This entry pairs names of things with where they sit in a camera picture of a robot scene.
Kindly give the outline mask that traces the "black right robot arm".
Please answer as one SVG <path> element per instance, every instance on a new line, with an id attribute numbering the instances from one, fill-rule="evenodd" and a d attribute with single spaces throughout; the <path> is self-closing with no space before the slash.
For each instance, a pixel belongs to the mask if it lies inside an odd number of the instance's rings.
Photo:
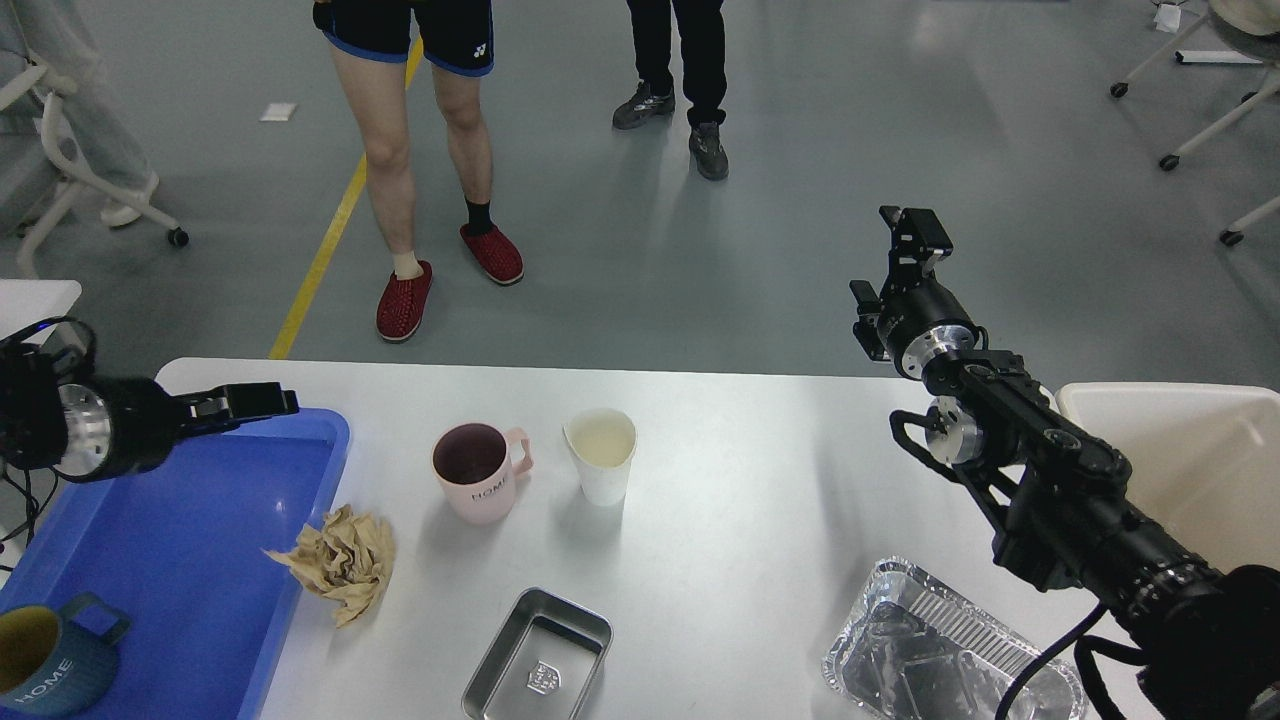
<path id="1" fill-rule="evenodd" d="M 996 708 L 1006 717 L 1027 683 L 1071 650 L 1101 717 L 1117 719 L 1096 665 L 1138 667 L 1166 719 L 1275 719 L 1277 571 L 1221 573 L 1126 500 L 1132 465 L 1051 405 L 1023 357 L 988 336 L 934 275 L 952 242 L 929 209 L 884 205 L 892 238 L 881 290 L 850 288 L 852 333 L 934 397 L 924 414 L 890 415 L 895 442 L 963 486 L 992 525 L 995 564 L 1038 591 L 1080 587 L 1094 610 L 1020 671 Z"/>

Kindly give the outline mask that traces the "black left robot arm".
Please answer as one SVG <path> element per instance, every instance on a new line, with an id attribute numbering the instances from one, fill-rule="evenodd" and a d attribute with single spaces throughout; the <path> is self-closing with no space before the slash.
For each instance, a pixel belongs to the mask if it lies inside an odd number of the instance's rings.
<path id="1" fill-rule="evenodd" d="M 100 375 L 93 329 L 68 315 L 19 329 L 1 351 L 3 460 L 72 483 L 151 471 L 183 439 L 300 411 L 276 382 L 169 395 L 148 378 Z"/>

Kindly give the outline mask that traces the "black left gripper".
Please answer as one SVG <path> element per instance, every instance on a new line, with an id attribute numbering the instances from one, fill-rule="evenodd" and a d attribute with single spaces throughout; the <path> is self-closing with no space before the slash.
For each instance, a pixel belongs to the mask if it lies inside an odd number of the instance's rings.
<path id="1" fill-rule="evenodd" d="M 100 378 L 58 387 L 67 447 L 55 470 L 74 483 L 146 473 L 188 430 L 232 430 L 300 411 L 276 382 L 219 386 L 173 396 L 147 378 Z"/>

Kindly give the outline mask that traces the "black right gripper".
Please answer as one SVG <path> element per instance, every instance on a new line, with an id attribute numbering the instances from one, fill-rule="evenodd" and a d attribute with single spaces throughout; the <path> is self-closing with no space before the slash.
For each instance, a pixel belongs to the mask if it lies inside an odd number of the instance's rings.
<path id="1" fill-rule="evenodd" d="M 920 380 L 934 357 L 977 346 L 980 332 L 955 296 L 934 279 L 934 266 L 954 251 L 937 214 L 927 208 L 882 205 L 891 231 L 888 273 L 881 292 L 850 281 L 858 319 L 852 334 L 873 363 Z"/>

